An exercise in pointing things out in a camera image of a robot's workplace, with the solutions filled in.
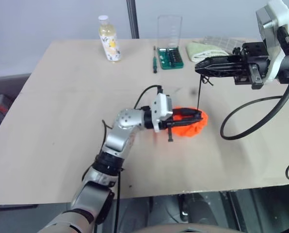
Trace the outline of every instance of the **silver robot arm segment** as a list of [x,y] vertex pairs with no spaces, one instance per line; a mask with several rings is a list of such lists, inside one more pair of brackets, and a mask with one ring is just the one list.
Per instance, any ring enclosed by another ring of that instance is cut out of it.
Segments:
[[59,214],[39,233],[91,233],[93,226],[102,223],[108,215],[114,198],[110,188],[118,179],[136,133],[153,128],[158,132],[159,123],[172,114],[171,99],[163,93],[158,93],[151,108],[122,110],[101,152],[86,171],[71,210]]

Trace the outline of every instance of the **screwdriver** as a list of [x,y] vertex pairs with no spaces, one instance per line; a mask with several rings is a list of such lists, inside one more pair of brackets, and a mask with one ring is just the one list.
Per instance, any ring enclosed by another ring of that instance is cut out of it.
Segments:
[[157,66],[157,63],[156,63],[156,56],[155,56],[155,52],[156,52],[156,48],[155,46],[153,46],[153,52],[154,52],[154,55],[153,55],[153,73],[157,73],[157,69],[158,69],[158,66]]

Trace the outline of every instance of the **plastic bottle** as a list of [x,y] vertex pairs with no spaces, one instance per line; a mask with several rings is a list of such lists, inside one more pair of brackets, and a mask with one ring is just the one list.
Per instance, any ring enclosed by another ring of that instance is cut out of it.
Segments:
[[107,59],[112,62],[119,61],[121,59],[121,52],[117,43],[114,26],[109,23],[108,16],[99,16],[98,20],[100,22],[99,36]]

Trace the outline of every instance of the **white robot part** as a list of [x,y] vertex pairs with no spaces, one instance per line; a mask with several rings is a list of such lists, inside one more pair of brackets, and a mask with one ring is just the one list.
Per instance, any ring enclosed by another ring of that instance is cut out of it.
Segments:
[[257,11],[257,22],[262,40],[266,43],[270,65],[263,82],[273,81],[285,57],[277,39],[277,29],[284,26],[289,34],[289,8],[282,0],[271,0]]
[[171,99],[163,93],[158,93],[151,104],[151,111],[153,128],[158,133],[160,131],[159,122],[168,119],[173,114]]

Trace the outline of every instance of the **white wall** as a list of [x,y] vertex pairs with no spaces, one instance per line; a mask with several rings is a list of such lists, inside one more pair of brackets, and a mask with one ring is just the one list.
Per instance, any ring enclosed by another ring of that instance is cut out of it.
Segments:
[[0,0],[0,76],[32,72],[52,40],[99,38],[99,15],[131,38],[125,0]]
[[[157,38],[159,15],[183,16],[181,37],[260,39],[256,10],[268,0],[136,0],[140,38]],[[284,0],[289,7],[289,0]]]

